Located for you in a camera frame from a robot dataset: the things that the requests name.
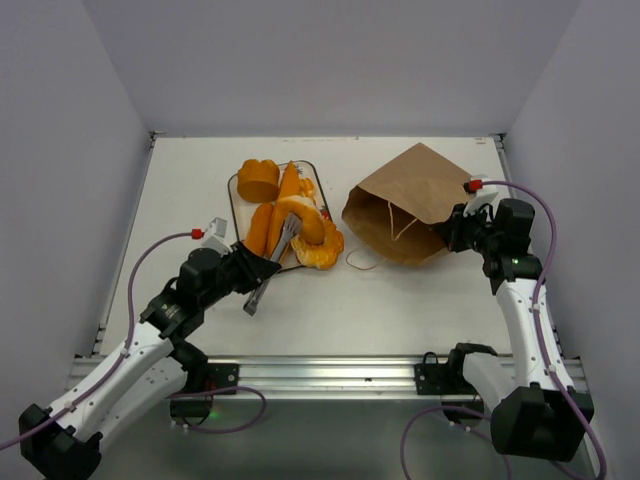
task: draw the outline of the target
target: white cable clip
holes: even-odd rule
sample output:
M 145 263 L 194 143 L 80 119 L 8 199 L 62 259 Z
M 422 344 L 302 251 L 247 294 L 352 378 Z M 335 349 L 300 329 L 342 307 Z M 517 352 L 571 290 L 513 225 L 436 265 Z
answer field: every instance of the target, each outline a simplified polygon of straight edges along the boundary
M 71 400 L 67 400 L 66 402 L 64 402 L 64 408 L 69 410 L 70 412 L 75 412 L 76 411 L 76 405 L 75 403 L 73 403 Z

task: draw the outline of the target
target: white wall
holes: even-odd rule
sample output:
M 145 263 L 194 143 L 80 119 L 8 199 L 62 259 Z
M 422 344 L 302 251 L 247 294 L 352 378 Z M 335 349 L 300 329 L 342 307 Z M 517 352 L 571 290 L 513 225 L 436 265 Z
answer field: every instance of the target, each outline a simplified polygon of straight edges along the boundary
M 579 0 L 84 0 L 172 135 L 504 132 Z
M 554 318 L 621 479 L 640 478 L 638 21 L 637 0 L 584 0 L 507 136 L 513 178 L 557 215 Z
M 95 336 L 148 136 L 80 1 L 0 3 L 0 440 Z M 41 479 L 17 447 L 0 478 Z

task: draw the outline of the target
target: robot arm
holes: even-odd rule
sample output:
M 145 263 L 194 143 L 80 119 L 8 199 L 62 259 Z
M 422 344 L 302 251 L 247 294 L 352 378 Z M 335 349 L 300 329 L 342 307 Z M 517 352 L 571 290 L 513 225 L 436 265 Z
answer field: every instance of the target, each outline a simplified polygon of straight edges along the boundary
M 205 238 L 203 245 L 212 245 L 212 241 Z M 179 276 L 149 302 L 128 350 L 123 342 L 49 408 L 31 405 L 20 416 L 23 434 L 71 410 L 20 445 L 22 455 L 48 480 L 89 478 L 101 452 L 129 424 L 172 393 L 197 391 L 207 356 L 186 338 L 202 325 L 205 310 L 231 292 L 254 290 L 280 269 L 279 264 L 254 255 L 241 243 L 231 249 L 212 246 L 217 251 L 192 251 Z M 82 402 L 72 403 L 112 369 L 122 354 L 121 364 L 99 389 Z
M 504 372 L 493 349 L 481 345 L 458 344 L 449 356 L 448 367 L 453 375 L 471 384 L 492 411 L 491 437 L 496 451 L 569 461 L 585 430 L 549 377 L 537 341 L 532 298 L 542 265 L 528 251 L 535 210 L 524 201 L 503 199 L 491 218 L 484 207 L 495 199 L 495 187 L 480 184 L 480 189 L 469 189 L 470 183 L 465 189 L 473 194 L 471 201 L 454 207 L 449 220 L 435 228 L 450 251 L 471 249 L 482 255 L 483 272 L 507 323 L 515 382 Z M 544 285 L 537 308 L 552 368 L 591 420 L 591 397 L 575 391 L 562 363 Z

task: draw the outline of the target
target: black bracket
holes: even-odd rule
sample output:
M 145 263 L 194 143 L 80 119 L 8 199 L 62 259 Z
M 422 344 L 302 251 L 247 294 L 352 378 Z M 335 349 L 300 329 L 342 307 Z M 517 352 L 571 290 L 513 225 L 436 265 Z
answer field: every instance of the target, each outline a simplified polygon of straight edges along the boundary
M 225 387 L 238 386 L 238 374 L 240 366 L 237 363 L 207 363 L 199 369 L 198 384 L 191 383 L 184 392 L 202 392 Z M 221 395 L 235 395 L 236 392 L 227 392 Z M 197 399 L 171 400 L 169 414 L 172 418 L 199 418 L 211 413 L 211 399 L 198 397 Z
M 497 355 L 493 348 L 475 343 L 458 343 L 456 348 L 449 352 L 445 363 L 439 363 L 435 353 L 427 352 L 422 357 L 422 363 L 413 366 L 416 393 L 418 395 L 477 395 L 476 389 L 462 376 L 464 357 L 468 353 Z M 427 363 L 429 356 L 432 356 L 435 361 Z
M 215 388 L 237 387 L 240 366 L 237 363 L 210 363 L 209 375 Z M 237 392 L 229 392 L 224 395 L 235 395 Z
M 417 363 L 413 366 L 418 395 L 476 395 L 478 392 L 463 379 L 456 378 L 449 363 Z
M 468 402 L 442 402 L 444 406 L 453 406 L 453 407 L 465 407 L 469 410 L 473 410 L 478 413 L 484 413 L 484 401 L 479 396 L 474 396 Z M 445 417 L 451 420 L 454 423 L 463 423 L 469 426 L 476 426 L 482 420 L 475 415 L 470 415 L 468 413 L 463 412 L 454 412 L 451 410 L 446 410 L 442 412 Z
M 18 419 L 24 434 L 50 419 L 50 409 L 33 404 Z M 99 446 L 102 433 L 94 433 L 82 442 L 73 435 L 75 429 L 63 429 L 57 422 L 20 442 L 20 452 L 49 480 L 87 480 L 98 468 L 102 454 Z

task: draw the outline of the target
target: orange plastic toy food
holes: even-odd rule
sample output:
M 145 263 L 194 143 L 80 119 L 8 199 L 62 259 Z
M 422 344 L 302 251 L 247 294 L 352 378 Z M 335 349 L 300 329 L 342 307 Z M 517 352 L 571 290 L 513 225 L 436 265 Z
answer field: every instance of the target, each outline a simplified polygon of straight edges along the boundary
M 322 245 L 312 245 L 301 235 L 296 235 L 291 240 L 291 247 L 302 265 L 325 270 L 333 267 L 338 261 L 338 256 L 344 251 L 344 236 L 331 220 L 322 220 L 325 232 Z
M 282 226 L 289 212 L 295 213 L 302 220 L 300 237 L 306 242 L 319 245 L 324 242 L 324 222 L 322 214 L 310 198 L 299 195 L 279 198 L 271 216 L 271 227 L 267 241 L 267 254 L 270 256 L 280 240 Z
M 300 179 L 300 195 L 310 198 L 313 200 L 313 203 L 315 203 L 315 199 L 313 198 L 313 192 L 315 189 L 316 187 L 313 185 L 310 178 L 305 177 Z
M 247 160 L 238 170 L 238 195 L 252 203 L 273 202 L 278 198 L 280 169 L 273 160 Z
M 282 181 L 280 182 L 280 192 L 278 193 L 278 199 L 290 196 L 297 196 L 300 194 L 300 175 L 293 162 L 289 162 L 282 174 Z M 269 239 L 267 240 L 267 254 L 270 257 L 273 250 L 280 240 L 282 234 L 282 225 L 284 219 L 287 217 L 287 213 L 284 216 L 274 214 L 271 216 L 271 227 L 269 228 Z
M 300 194 L 300 176 L 298 169 L 293 162 L 289 162 L 282 174 L 282 182 L 280 182 L 280 192 L 278 198 L 289 197 L 291 195 Z
M 251 217 L 251 226 L 244 240 L 245 246 L 259 257 L 264 256 L 267 249 L 267 238 L 269 236 L 269 226 L 271 225 L 271 215 L 273 205 L 263 203 Z

